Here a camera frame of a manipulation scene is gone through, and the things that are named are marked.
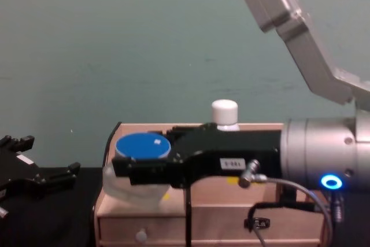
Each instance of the white label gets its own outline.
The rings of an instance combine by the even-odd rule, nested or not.
[[[0,199],[4,198],[6,195],[6,189],[0,191]]]
[[[243,158],[220,158],[222,170],[245,170],[245,160]]]
[[[22,160],[23,162],[26,162],[28,165],[31,165],[33,164],[34,162],[29,159],[28,157],[25,157],[23,154],[20,154],[19,156],[17,156],[20,160]]]

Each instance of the blue light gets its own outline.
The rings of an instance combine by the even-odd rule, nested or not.
[[[339,179],[335,175],[325,175],[321,179],[321,183],[328,189],[335,190],[342,187],[343,183],[341,179]]]

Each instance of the cable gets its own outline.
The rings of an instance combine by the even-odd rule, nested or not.
[[[275,183],[275,184],[280,184],[280,185],[291,186],[291,187],[305,193],[306,195],[308,195],[316,203],[316,205],[320,208],[321,212],[324,215],[325,222],[326,222],[327,228],[328,228],[327,246],[331,246],[331,242],[332,242],[332,238],[333,238],[333,225],[332,225],[332,222],[331,222],[331,219],[330,219],[330,215],[329,215],[325,205],[323,204],[323,202],[315,195],[314,192],[311,192],[307,188],[305,188],[305,187],[303,187],[303,186],[301,186],[301,185],[299,185],[295,182],[291,182],[289,180],[266,178],[265,175],[255,175],[254,177],[256,178],[254,181],[257,181],[257,182],[260,182],[260,183],[261,182],[262,183],[267,183],[268,182],[268,183]],[[258,229],[255,226],[253,226],[253,231],[256,234],[256,236],[258,237],[258,239],[260,240],[262,246],[267,247],[264,239],[262,238],[260,232],[258,231]]]
[[[264,238],[262,237],[260,231],[256,228],[256,225],[253,225],[253,231],[256,234],[256,236],[258,237],[258,239],[260,240],[261,245],[263,247],[267,247],[266,242],[265,242]]]

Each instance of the blue lid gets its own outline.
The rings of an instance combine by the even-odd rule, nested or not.
[[[168,155],[171,144],[156,133],[133,133],[116,142],[116,153],[134,159],[162,158]]]

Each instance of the black table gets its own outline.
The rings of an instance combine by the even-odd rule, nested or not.
[[[2,202],[10,216],[0,221],[1,247],[93,247],[91,209],[101,186],[101,168],[82,168],[75,188],[41,200]],[[347,194],[346,222],[333,246],[370,246],[370,194]]]

